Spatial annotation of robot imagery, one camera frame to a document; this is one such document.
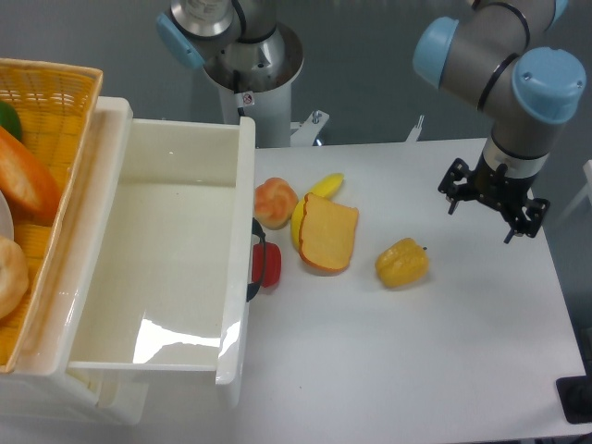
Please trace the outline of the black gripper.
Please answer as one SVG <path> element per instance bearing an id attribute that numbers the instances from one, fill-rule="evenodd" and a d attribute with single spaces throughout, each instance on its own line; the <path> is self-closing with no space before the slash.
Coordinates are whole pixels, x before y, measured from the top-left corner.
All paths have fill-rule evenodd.
<path id="1" fill-rule="evenodd" d="M 514 237 L 534 238 L 539 232 L 550 201 L 531 198 L 529 192 L 537 175 L 528 178 L 510 178 L 507 164 L 492 168 L 482 154 L 475 170 L 456 158 L 438 185 L 438 191 L 449 203 L 452 215 L 460 202 L 477 200 L 502 214 L 510 227 L 504 239 L 509 244 Z"/>

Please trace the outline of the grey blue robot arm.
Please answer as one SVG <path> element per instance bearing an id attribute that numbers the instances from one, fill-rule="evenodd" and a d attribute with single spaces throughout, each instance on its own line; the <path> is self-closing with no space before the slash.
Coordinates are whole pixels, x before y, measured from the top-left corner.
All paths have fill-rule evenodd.
<path id="1" fill-rule="evenodd" d="M 413 53 L 422 79 L 494 122 L 477 165 L 454 161 L 439 191 L 451 205 L 477 201 L 499 212 L 511 237 L 538 233 L 549 202 L 528 193 L 586 87 L 577 58 L 537 45 L 565 8 L 563 1 L 474 1 L 471 20 L 434 20 Z M 254 120 L 258 146 L 315 139 L 319 125 L 291 119 L 303 49 L 278 21 L 275 2 L 174 1 L 156 28 L 181 65 L 203 69 L 217 87 L 227 123 Z"/>

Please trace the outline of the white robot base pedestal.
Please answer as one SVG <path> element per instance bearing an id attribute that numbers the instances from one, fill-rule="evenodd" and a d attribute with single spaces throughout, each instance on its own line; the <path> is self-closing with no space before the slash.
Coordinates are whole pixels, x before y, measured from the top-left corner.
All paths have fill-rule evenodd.
<path id="1" fill-rule="evenodd" d="M 302 43 L 278 23 L 258 43 L 231 43 L 206 62 L 204 72 L 217 87 L 223 120 L 255 122 L 255 146 L 288 147 L 291 136 L 291 86 L 303 65 Z"/>

